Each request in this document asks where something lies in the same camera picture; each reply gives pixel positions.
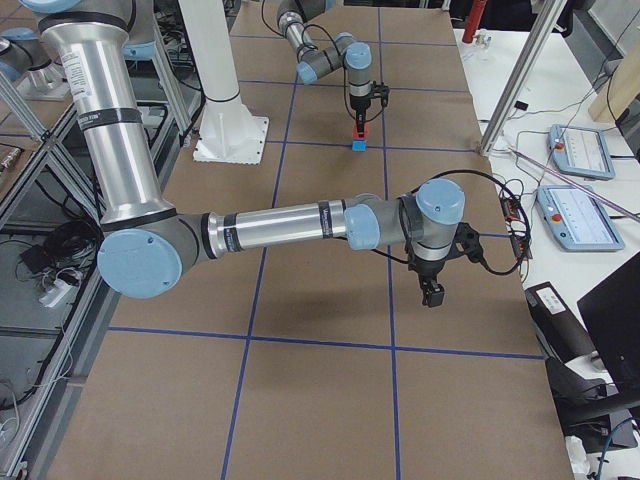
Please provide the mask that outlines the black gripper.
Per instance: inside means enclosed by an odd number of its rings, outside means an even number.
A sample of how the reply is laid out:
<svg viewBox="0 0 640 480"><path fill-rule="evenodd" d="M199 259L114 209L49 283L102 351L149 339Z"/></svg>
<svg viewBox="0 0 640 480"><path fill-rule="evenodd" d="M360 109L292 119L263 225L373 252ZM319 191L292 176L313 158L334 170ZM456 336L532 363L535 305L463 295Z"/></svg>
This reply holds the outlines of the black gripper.
<svg viewBox="0 0 640 480"><path fill-rule="evenodd" d="M349 104L351 109L355 112L355 123L353 129L353 136L365 135L366 131L366 114L371 107L371 95L365 94L358 96L349 94Z"/></svg>
<svg viewBox="0 0 640 480"><path fill-rule="evenodd" d="M429 251L407 252L408 270L417 275L422 291L422 305L426 307L441 306L445 297L444 287L438 283L437 276L450 259L449 253L435 258Z"/></svg>

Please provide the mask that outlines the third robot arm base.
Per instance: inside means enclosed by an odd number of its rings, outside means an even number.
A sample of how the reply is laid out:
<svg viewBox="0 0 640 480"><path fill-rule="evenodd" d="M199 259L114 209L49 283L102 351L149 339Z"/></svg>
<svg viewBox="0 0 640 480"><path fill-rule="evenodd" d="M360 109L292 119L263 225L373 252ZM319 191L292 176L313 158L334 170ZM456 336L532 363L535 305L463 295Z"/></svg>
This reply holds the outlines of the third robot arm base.
<svg viewBox="0 0 640 480"><path fill-rule="evenodd" d="M63 67L26 27L1 32L1 72L25 100L62 101L70 93Z"/></svg>

